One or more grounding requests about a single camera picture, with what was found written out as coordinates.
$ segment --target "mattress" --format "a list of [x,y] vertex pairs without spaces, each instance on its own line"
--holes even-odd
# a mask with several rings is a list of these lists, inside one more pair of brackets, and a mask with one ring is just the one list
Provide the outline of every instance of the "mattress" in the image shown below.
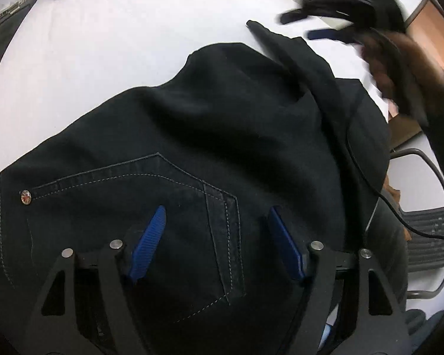
[[[0,63],[0,171],[116,94],[167,82],[201,47],[241,42],[263,53],[247,20],[289,37],[327,26],[315,17],[279,25],[278,14],[295,7],[292,0],[38,0]],[[360,79],[387,116],[352,46],[308,44],[336,77]]]

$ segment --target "silver screw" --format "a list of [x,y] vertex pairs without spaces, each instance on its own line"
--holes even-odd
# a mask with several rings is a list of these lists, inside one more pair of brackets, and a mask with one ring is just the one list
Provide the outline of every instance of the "silver screw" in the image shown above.
[[372,257],[372,251],[366,248],[362,248],[360,250],[360,256],[363,257],[364,259],[370,259]]
[[112,249],[119,249],[123,246],[123,242],[120,239],[115,239],[114,241],[110,242],[110,248]]
[[312,241],[311,248],[316,251],[321,251],[324,248],[324,245],[320,241]]
[[61,256],[62,257],[71,257],[73,255],[74,251],[72,250],[72,248],[66,248],[63,249],[61,252]]

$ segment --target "chair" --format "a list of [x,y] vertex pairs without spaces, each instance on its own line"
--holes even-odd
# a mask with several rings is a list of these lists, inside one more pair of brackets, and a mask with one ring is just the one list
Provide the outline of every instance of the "chair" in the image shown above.
[[[444,190],[444,178],[438,168],[426,156],[416,148],[405,149],[391,154],[390,159],[417,155],[431,168]],[[444,236],[444,207],[425,209],[424,211],[405,212],[399,207],[399,214],[406,223],[414,229],[428,234]],[[444,267],[444,241],[438,239],[424,238],[412,234],[413,239],[408,242],[408,272],[425,271]],[[434,291],[408,291],[407,298],[430,299],[438,295],[444,288],[444,279]]]

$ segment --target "human hand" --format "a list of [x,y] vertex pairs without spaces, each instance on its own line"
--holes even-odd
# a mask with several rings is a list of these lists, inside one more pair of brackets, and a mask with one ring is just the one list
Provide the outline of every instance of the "human hand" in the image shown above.
[[[385,35],[398,47],[415,77],[424,97],[426,113],[432,116],[444,115],[444,70],[407,35],[394,32]],[[381,45],[368,35],[362,38],[362,42],[361,56],[368,63],[377,88],[384,98],[394,101],[401,108],[405,103],[398,102],[398,96],[395,94],[397,87],[388,75]]]

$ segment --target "blue gripper pad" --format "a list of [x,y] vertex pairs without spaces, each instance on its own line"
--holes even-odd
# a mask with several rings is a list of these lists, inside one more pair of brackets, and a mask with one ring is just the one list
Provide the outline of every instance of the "blue gripper pad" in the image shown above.
[[131,267],[128,277],[133,284],[146,275],[146,271],[152,262],[153,255],[163,235],[165,226],[166,209],[160,205],[131,254]]
[[276,207],[271,207],[268,213],[268,226],[271,237],[275,242],[281,260],[293,280],[302,281],[306,274],[303,271],[303,256],[293,242],[286,226],[281,220]]

